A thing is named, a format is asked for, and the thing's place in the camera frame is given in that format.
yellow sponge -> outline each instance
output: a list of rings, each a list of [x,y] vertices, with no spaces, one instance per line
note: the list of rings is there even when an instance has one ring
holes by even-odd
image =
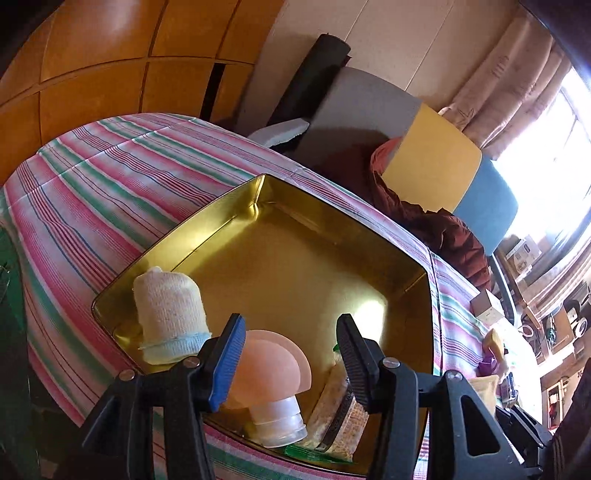
[[[484,340],[482,341],[482,349],[486,350],[487,348],[491,349],[491,352],[495,356],[497,362],[503,361],[505,358],[505,345],[495,329],[491,329],[491,331],[486,334]]]

screw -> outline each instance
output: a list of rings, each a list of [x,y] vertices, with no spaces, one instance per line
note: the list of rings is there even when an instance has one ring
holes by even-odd
[[[119,374],[119,379],[123,380],[124,382],[128,382],[129,380],[133,380],[135,378],[135,372],[128,368],[127,370],[123,370]]]
[[[400,360],[394,358],[393,356],[387,356],[382,360],[382,365],[386,368],[398,368],[400,367]]]
[[[457,370],[450,370],[446,374],[448,380],[453,380],[455,382],[459,382],[464,376]]]
[[[196,368],[201,364],[201,360],[196,356],[188,356],[183,360],[183,366],[185,368]]]

cardboard box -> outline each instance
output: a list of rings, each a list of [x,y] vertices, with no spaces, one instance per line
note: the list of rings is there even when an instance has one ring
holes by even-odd
[[[560,310],[554,315],[554,324],[556,325],[556,343],[552,347],[552,353],[557,354],[574,342],[573,328],[570,326],[569,316],[564,307],[560,307]]]
[[[489,327],[505,317],[501,301],[488,290],[481,291],[470,305],[474,317]]]
[[[506,258],[518,277],[522,277],[531,269],[535,259],[542,254],[538,244],[531,236],[526,236],[507,254]]]

green packet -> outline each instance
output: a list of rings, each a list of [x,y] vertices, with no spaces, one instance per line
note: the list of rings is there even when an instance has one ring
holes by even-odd
[[[283,450],[283,453],[288,457],[295,458],[297,460],[303,460],[305,462],[323,462],[323,463],[351,463],[345,460],[339,460],[333,458],[325,453],[316,452],[315,450],[308,450],[303,447],[298,447],[296,443],[288,445]]]

table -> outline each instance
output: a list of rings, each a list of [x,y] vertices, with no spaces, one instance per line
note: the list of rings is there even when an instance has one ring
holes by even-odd
[[[487,330],[469,312],[478,291],[419,240],[276,152],[197,118],[141,113],[50,141],[17,168],[0,194],[0,226],[21,262],[30,363],[74,422],[82,424],[113,377],[129,367],[92,318],[96,295],[178,223],[261,173],[329,202],[419,262],[430,282],[433,373],[453,368],[476,376]],[[157,475],[163,478],[161,417],[155,426]],[[207,441],[220,480],[345,478],[250,450],[211,428]],[[426,477],[427,449],[428,433],[417,479]]]

